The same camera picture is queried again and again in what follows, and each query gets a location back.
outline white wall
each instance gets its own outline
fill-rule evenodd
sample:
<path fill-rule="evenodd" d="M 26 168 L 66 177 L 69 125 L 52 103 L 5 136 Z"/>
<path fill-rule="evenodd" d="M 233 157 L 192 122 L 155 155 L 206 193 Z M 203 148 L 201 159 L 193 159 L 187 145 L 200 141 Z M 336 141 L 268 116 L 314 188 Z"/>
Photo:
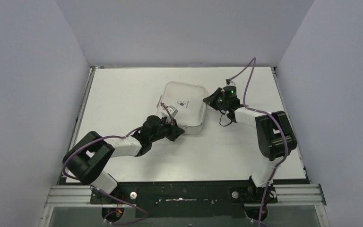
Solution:
<path fill-rule="evenodd" d="M 0 227 L 34 227 L 89 66 L 54 0 L 0 1 Z"/>
<path fill-rule="evenodd" d="M 276 66 L 313 0 L 56 0 L 90 65 Z"/>
<path fill-rule="evenodd" d="M 277 76 L 332 227 L 363 226 L 363 0 L 315 0 Z"/>

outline glass panel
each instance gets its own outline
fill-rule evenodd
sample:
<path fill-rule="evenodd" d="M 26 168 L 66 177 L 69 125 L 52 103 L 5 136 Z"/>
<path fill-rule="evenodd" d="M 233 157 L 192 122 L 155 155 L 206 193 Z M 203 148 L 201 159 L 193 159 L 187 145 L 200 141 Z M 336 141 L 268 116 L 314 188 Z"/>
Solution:
<path fill-rule="evenodd" d="M 269 227 L 320 227 L 313 206 L 269 206 L 269 215 L 264 221 Z M 134 219 L 133 209 L 127 208 L 119 222 Z M 101 208 L 64 208 L 53 210 L 50 227 L 102 227 Z M 256 222 L 248 218 L 217 216 L 212 218 L 147 218 L 133 227 L 256 227 Z"/>

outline white plastic container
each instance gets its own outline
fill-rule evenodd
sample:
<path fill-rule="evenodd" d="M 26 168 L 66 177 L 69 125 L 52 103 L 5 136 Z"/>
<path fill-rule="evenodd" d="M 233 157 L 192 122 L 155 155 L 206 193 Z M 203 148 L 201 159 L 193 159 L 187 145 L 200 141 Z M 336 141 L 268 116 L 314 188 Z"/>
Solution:
<path fill-rule="evenodd" d="M 178 110 L 175 116 L 177 125 L 183 128 L 186 134 L 197 135 L 201 132 L 207 107 L 202 100 L 207 96 L 208 92 L 203 86 L 169 82 L 157 104 L 156 115 L 162 117 L 161 102 L 167 106 L 174 106 Z"/>

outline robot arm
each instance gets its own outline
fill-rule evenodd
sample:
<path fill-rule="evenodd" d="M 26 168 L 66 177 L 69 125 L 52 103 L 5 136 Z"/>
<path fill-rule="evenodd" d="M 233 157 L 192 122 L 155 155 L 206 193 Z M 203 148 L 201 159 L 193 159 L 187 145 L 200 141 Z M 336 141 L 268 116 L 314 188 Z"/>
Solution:
<path fill-rule="evenodd" d="M 172 118 L 166 116 L 159 118 L 152 115 L 130 137 L 121 140 L 108 139 L 107 142 L 97 132 L 91 131 L 78 142 L 63 158 L 66 161 L 67 169 L 83 184 L 92 185 L 110 194 L 118 185 L 116 180 L 104 171 L 106 163 L 112 157 L 135 156 L 146 154 L 152 147 L 152 143 L 163 138 L 175 141 L 184 133 L 182 128 L 177 126 L 177 121 L 173 119 L 177 110 L 169 106 L 168 111 Z M 82 151 L 79 149 L 88 143 L 95 141 Z"/>
<path fill-rule="evenodd" d="M 276 124 L 268 115 L 247 109 L 241 105 L 240 100 L 237 98 L 235 86 L 219 87 L 203 101 L 215 110 L 223 111 L 232 122 L 243 123 L 256 129 L 258 145 L 263 157 L 259 160 L 261 162 L 260 168 L 251 176 L 251 180 L 257 188 L 265 187 L 275 165 L 285 155 L 283 139 L 279 132 L 274 132 L 274 130 L 277 130 Z M 297 141 L 290 122 L 283 111 L 274 112 L 271 115 L 276 119 L 285 134 L 289 155 L 297 147 Z"/>

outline silver screw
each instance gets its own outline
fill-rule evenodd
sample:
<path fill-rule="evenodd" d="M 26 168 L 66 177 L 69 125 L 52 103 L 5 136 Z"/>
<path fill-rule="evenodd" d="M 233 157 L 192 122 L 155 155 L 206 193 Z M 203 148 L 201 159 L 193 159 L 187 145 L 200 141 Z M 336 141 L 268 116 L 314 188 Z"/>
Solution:
<path fill-rule="evenodd" d="M 130 199 L 135 200 L 137 198 L 137 193 L 131 192 L 130 193 Z"/>
<path fill-rule="evenodd" d="M 239 198 L 239 193 L 236 192 L 236 191 L 232 192 L 232 198 L 233 199 L 238 199 Z"/>

